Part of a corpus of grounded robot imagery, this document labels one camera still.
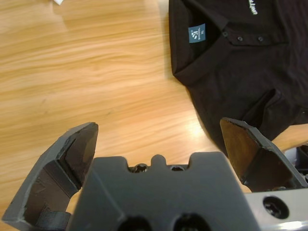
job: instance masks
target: wooden table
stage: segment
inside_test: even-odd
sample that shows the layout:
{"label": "wooden table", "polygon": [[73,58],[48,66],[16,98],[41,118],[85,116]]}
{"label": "wooden table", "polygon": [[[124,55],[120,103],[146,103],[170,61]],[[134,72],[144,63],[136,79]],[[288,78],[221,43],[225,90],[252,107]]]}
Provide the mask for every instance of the wooden table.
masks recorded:
{"label": "wooden table", "polygon": [[[96,156],[131,166],[218,150],[172,76],[167,0],[2,1],[0,50],[1,216],[39,155],[88,121],[100,126]],[[275,143],[307,133],[292,126]]]}

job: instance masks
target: screw hole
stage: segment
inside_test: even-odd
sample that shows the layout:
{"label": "screw hole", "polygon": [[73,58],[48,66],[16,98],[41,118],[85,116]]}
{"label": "screw hole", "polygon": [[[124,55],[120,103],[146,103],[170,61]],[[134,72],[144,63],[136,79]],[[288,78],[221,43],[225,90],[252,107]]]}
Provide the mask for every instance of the screw hole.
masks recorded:
{"label": "screw hole", "polygon": [[183,214],[176,221],[173,231],[210,231],[210,228],[201,216]]}
{"label": "screw hole", "polygon": [[185,169],[181,165],[172,165],[170,169],[172,171],[185,171]]}
{"label": "screw hole", "polygon": [[288,206],[278,197],[268,196],[263,199],[263,206],[266,211],[278,219],[289,217]]}
{"label": "screw hole", "polygon": [[146,172],[148,170],[148,166],[146,164],[138,164],[133,169],[133,173]]}
{"label": "screw hole", "polygon": [[150,224],[142,217],[128,218],[117,231],[151,231]]}

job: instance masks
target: black polo shirt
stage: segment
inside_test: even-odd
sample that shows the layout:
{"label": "black polo shirt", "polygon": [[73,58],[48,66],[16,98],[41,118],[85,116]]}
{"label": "black polo shirt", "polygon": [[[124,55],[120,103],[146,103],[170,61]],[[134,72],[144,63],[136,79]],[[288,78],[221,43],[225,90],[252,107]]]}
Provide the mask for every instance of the black polo shirt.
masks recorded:
{"label": "black polo shirt", "polygon": [[308,123],[308,0],[170,0],[172,71],[215,143],[219,121],[274,139]]}

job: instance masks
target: blue label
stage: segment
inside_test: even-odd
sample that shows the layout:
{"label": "blue label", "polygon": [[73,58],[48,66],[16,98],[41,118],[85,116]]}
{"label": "blue label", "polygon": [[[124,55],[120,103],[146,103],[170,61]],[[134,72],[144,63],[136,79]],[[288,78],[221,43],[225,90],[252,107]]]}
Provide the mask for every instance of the blue label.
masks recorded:
{"label": "blue label", "polygon": [[205,24],[188,28],[189,43],[202,42],[205,40]]}

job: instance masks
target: table surface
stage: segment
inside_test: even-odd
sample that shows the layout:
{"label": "table surface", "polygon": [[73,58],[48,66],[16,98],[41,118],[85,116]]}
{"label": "table surface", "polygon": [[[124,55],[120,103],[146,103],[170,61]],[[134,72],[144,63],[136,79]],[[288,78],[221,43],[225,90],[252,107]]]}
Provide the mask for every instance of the table surface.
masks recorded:
{"label": "table surface", "polygon": [[[95,156],[131,166],[218,150],[172,76],[167,0],[8,0],[0,21],[1,216],[39,155],[88,121],[99,124]],[[307,133],[291,126],[274,142],[285,150]]]}

